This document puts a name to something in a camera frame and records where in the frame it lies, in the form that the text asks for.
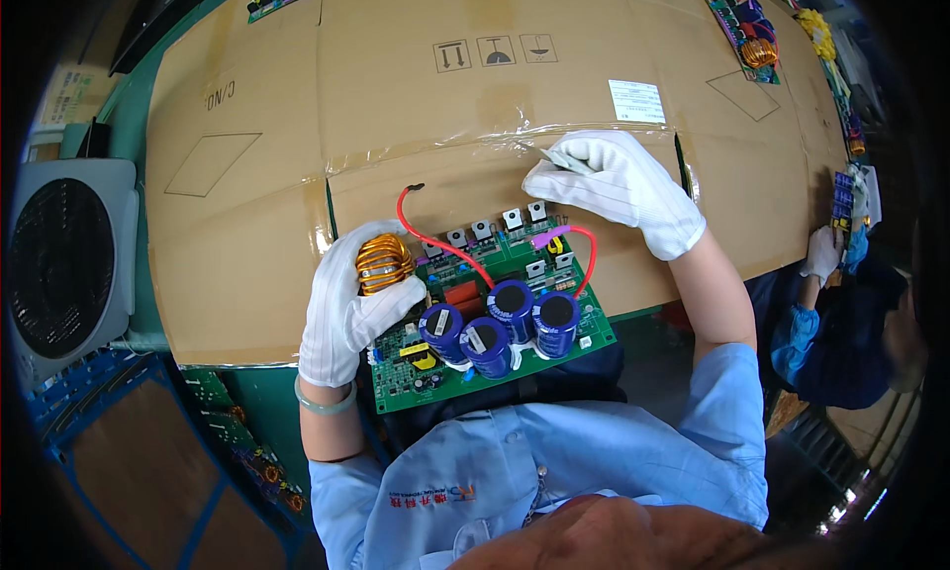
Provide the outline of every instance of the blue sleeve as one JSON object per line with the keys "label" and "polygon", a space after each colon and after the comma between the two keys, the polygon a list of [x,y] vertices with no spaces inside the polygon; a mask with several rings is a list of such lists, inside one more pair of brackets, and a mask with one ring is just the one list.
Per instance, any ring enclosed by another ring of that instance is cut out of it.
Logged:
{"label": "blue sleeve", "polygon": [[679,433],[719,459],[765,473],[766,434],[755,350],[721,345],[699,360]]}
{"label": "blue sleeve", "polygon": [[818,323],[818,313],[794,304],[775,327],[769,350],[772,367],[790,385],[795,384],[795,376],[805,365]]}
{"label": "blue sleeve", "polygon": [[845,260],[841,269],[849,276],[858,273],[858,265],[867,256],[867,226],[861,224],[857,232],[851,233],[848,240],[848,253],[845,254]]}
{"label": "blue sleeve", "polygon": [[331,570],[362,568],[363,537],[383,470],[368,456],[342,463],[310,461],[314,528]]}

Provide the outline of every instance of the small blue capacitor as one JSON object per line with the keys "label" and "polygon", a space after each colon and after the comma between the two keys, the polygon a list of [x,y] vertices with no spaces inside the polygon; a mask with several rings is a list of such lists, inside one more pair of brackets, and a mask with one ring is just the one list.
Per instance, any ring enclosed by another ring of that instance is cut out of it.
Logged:
{"label": "small blue capacitor", "polygon": [[498,380],[511,373],[511,348],[505,325],[490,316],[471,321],[459,338],[462,353],[485,378]]}
{"label": "small blue capacitor", "polygon": [[419,319],[419,335],[450,364],[464,364],[468,359],[459,348],[462,314],[451,304],[433,304]]}
{"label": "small blue capacitor", "polygon": [[508,330],[511,343],[527,343],[534,336],[531,307],[534,293],[523,281],[507,279],[488,293],[488,313],[497,318]]}
{"label": "small blue capacitor", "polygon": [[580,306],[570,293],[549,291],[538,298],[531,311],[538,349],[552,359],[565,357],[574,347]]}

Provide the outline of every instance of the fan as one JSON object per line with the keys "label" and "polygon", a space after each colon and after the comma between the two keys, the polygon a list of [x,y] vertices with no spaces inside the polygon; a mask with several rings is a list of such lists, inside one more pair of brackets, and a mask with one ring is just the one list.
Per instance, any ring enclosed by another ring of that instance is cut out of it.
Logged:
{"label": "fan", "polygon": [[29,391],[128,327],[139,222],[135,165],[24,164],[12,221],[5,297],[17,375]]}

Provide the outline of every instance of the white glove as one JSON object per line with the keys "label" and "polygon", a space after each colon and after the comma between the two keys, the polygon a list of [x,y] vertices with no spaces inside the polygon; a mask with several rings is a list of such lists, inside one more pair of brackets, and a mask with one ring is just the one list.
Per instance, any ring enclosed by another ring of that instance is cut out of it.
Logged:
{"label": "white glove", "polygon": [[415,276],[373,295],[357,295],[356,255],[364,242],[386,232],[405,234],[406,229],[399,220],[365,223],[334,242],[316,268],[297,369],[307,382],[349,383],[359,352],[426,297],[426,284]]}
{"label": "white glove", "polygon": [[825,287],[828,276],[838,268],[844,249],[845,235],[841,230],[833,233],[830,226],[815,230],[808,239],[808,257],[800,275],[803,278],[816,276]]}
{"label": "white glove", "polygon": [[587,160],[597,172],[582,176],[542,160],[524,178],[522,189],[528,195],[639,228],[650,252],[661,260],[682,256],[706,230],[695,203],[633,135],[576,131],[551,149]]}

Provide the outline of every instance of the black capacitor top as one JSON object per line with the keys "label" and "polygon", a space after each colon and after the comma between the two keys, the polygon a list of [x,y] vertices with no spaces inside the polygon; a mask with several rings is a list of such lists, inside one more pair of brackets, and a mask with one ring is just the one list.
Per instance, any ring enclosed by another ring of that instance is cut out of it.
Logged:
{"label": "black capacitor top", "polygon": [[428,334],[435,335],[435,328],[439,326],[439,317],[442,316],[442,313],[445,313],[445,326],[443,331],[448,331],[452,328],[452,312],[445,310],[439,313],[436,316],[430,316],[426,321],[426,331]]}
{"label": "black capacitor top", "polygon": [[495,306],[505,313],[516,313],[524,306],[524,290],[517,286],[505,286],[495,294]]}
{"label": "black capacitor top", "polygon": [[550,327],[561,327],[571,322],[574,309],[571,302],[561,295],[556,295],[540,306],[540,319]]}
{"label": "black capacitor top", "polygon": [[478,325],[474,327],[475,333],[481,337],[481,343],[484,345],[485,350],[490,350],[495,347],[495,344],[498,343],[498,334],[495,333],[495,330],[488,325]]}

